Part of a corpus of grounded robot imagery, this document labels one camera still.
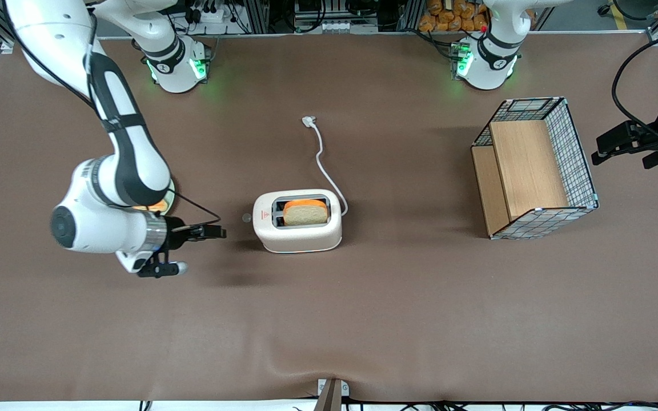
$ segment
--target plug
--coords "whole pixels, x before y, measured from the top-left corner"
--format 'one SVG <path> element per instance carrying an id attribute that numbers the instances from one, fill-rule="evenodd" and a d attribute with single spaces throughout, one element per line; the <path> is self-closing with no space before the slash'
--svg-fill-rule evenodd
<path id="1" fill-rule="evenodd" d="M 311 125 L 313 125 L 314 122 L 316 122 L 316 117 L 314 117 L 313 115 L 306 115 L 306 117 L 301 119 L 301 122 L 303 123 L 304 126 L 306 126 L 306 128 L 311 128 Z"/>

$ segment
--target table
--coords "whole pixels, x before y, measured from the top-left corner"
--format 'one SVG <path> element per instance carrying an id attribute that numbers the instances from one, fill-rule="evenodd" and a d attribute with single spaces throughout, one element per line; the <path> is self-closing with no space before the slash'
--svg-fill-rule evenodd
<path id="1" fill-rule="evenodd" d="M 658 401 L 658 167 L 593 169 L 601 208 L 541 240 L 485 238 L 470 145 L 503 99 L 566 96 L 587 153 L 624 120 L 609 90 L 644 34 L 532 34 L 496 91 L 450 80 L 413 36 L 225 39 L 206 86 L 169 95 L 126 41 L 121 66 L 181 191 L 228 239 L 139 279 L 60 249 L 52 207 L 108 154 L 95 115 L 0 57 L 0 400 L 258 400 L 347 380 L 358 400 Z M 621 80 L 658 112 L 658 47 Z M 265 192 L 350 202 L 339 248 L 264 251 L 241 216 Z M 182 203 L 175 215 L 202 221 Z"/>

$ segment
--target white power cord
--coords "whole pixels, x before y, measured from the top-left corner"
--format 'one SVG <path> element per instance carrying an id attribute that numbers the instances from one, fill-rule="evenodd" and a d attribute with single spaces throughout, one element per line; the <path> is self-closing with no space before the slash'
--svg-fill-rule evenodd
<path id="1" fill-rule="evenodd" d="M 334 191 L 336 192 L 337 195 L 339 195 L 339 198 L 342 199 L 342 203 L 344 203 L 344 211 L 342 211 L 342 216 L 347 213 L 347 211 L 350 210 L 350 206 L 347 205 L 347 199 L 344 198 L 344 195 L 342 194 L 342 190 L 339 189 L 339 187 L 334 184 L 334 180 L 329 177 L 329 174 L 327 174 L 326 170 L 324 170 L 324 166 L 322 166 L 322 161 L 319 159 L 319 156 L 322 155 L 324 152 L 324 143 L 322 142 L 322 133 L 319 132 L 319 128 L 316 127 L 316 117 L 313 115 L 306 115 L 303 119 L 301 119 L 301 122 L 303 122 L 303 125 L 306 126 L 307 128 L 313 128 L 314 131 L 316 132 L 316 137 L 319 138 L 319 152 L 316 153 L 316 165 L 319 166 L 319 170 L 322 172 L 324 177 L 327 178 L 329 181 L 329 184 L 331 184 L 332 187 L 334 187 Z"/>

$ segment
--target wooden board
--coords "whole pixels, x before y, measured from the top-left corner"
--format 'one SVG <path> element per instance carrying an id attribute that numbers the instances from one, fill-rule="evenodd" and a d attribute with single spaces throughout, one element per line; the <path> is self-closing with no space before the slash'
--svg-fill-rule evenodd
<path id="1" fill-rule="evenodd" d="M 492 122 L 489 127 L 509 219 L 533 208 L 567 207 L 545 122 Z"/>
<path id="2" fill-rule="evenodd" d="M 501 187 L 499 166 L 496 164 L 493 146 L 472 147 L 471 156 L 474 159 L 476 180 L 479 183 L 486 232 L 492 236 L 509 224 L 507 201 L 504 200 L 504 190 Z"/>

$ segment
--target packaged bread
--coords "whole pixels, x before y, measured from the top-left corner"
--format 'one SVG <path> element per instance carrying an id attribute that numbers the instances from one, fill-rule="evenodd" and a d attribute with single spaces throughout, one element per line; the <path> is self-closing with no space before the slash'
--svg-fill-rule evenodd
<path id="1" fill-rule="evenodd" d="M 454 12 L 451 10 L 441 11 L 441 14 L 438 15 L 439 23 L 450 23 L 451 21 L 454 21 L 454 18 Z"/>
<path id="2" fill-rule="evenodd" d="M 448 23 L 448 31 L 459 31 L 462 27 L 462 18 L 456 16 L 454 20 Z"/>
<path id="3" fill-rule="evenodd" d="M 454 0 L 454 15 L 462 15 L 467 9 L 466 0 Z"/>
<path id="4" fill-rule="evenodd" d="M 481 31 L 482 28 L 488 26 L 486 22 L 486 17 L 484 15 L 475 15 L 474 16 L 474 29 L 476 31 Z"/>
<path id="5" fill-rule="evenodd" d="M 423 15 L 420 18 L 420 23 L 418 23 L 418 30 L 423 32 L 433 31 L 436 26 L 436 18 L 431 15 Z"/>
<path id="6" fill-rule="evenodd" d="M 535 28 L 535 24 L 537 24 L 537 13 L 535 13 L 533 9 L 527 9 L 527 14 L 529 15 L 529 18 L 532 20 L 529 23 L 530 27 Z"/>
<path id="7" fill-rule="evenodd" d="M 474 30 L 474 21 L 468 18 L 462 20 L 462 30 L 473 31 Z"/>
<path id="8" fill-rule="evenodd" d="M 462 11 L 462 18 L 472 18 L 476 11 L 476 6 L 473 3 L 466 3 L 466 8 Z"/>
<path id="9" fill-rule="evenodd" d="M 443 11 L 443 2 L 441 0 L 428 0 L 428 12 L 431 15 L 438 15 Z"/>

